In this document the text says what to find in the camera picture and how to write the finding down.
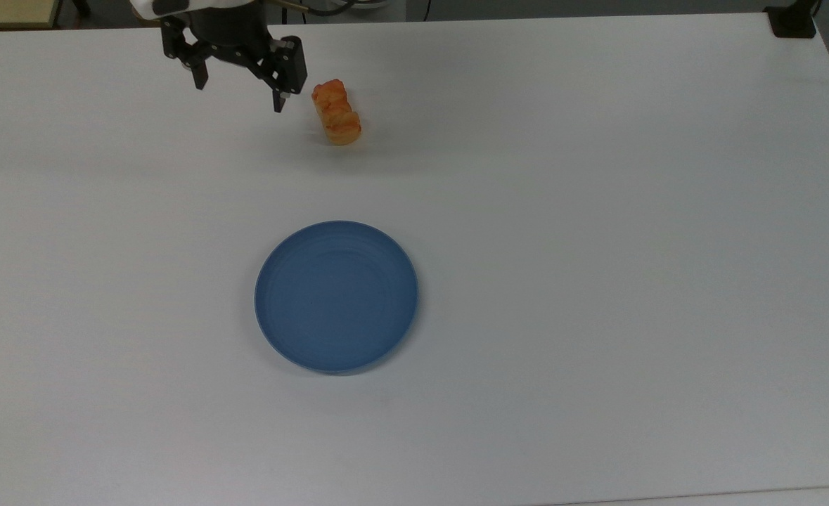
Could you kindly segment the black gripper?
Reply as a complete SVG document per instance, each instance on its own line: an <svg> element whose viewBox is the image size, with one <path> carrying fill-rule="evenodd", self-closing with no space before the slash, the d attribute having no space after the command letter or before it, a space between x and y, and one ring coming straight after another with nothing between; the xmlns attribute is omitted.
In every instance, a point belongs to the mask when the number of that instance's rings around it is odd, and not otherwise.
<svg viewBox="0 0 829 506"><path fill-rule="evenodd" d="M178 60L192 74L197 90L203 90L209 78L206 60L210 45L206 42L217 47L245 47L258 51L251 57L250 69L253 76L271 89L276 113L282 112L286 101L304 89L308 72L302 40L295 36L271 38L263 4L246 3L191 11L189 26L201 41L186 41L186 23L182 19L160 19L163 54L170 60Z"/></svg>

